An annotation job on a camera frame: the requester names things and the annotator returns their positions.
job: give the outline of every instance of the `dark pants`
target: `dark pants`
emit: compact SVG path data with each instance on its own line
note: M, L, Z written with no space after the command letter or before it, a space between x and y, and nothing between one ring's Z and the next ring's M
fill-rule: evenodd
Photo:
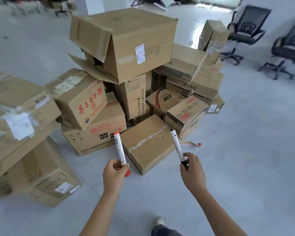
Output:
M159 224L152 229L151 236L182 236L182 235L178 233L177 230L172 230L162 224Z

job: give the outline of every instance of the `red marker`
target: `red marker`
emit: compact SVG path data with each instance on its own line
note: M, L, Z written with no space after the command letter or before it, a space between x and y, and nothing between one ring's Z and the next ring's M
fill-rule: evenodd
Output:
M114 132L114 138L115 138L115 143L116 143L116 147L118 150L118 155L120 158L121 165L124 166L125 164L127 164L127 162L126 162L124 150L122 148L122 143L121 143L121 138L120 138L119 132ZM125 177L128 177L129 175L130 175L130 169L127 170Z

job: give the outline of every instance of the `gray floor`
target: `gray floor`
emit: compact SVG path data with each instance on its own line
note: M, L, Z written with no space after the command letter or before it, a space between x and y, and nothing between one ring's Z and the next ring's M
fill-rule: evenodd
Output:
M231 19L230 13L193 6L158 12L179 18L175 42L193 47L206 19ZM82 53L68 40L69 23L51 11L15 18L0 6L0 69L44 85L76 67L67 53ZM254 57L237 67L225 63L220 94L226 105L189 136L203 146L183 150L199 156L209 190L249 235L295 235L295 79L273 81L271 73L256 71L263 63ZM52 138L83 187L53 209L22 197L1 199L0 236L78 235L98 202L103 167L116 149L78 157L60 131ZM183 185L175 153L145 176L130 168L109 235L149 235L155 216L184 235L213 235Z

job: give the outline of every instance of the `shoe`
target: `shoe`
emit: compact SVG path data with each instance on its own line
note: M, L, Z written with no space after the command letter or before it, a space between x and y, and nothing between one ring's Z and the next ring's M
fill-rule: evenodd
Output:
M160 225L160 224L166 226L165 221L162 217L156 217L154 220L154 225L156 226L156 225Z

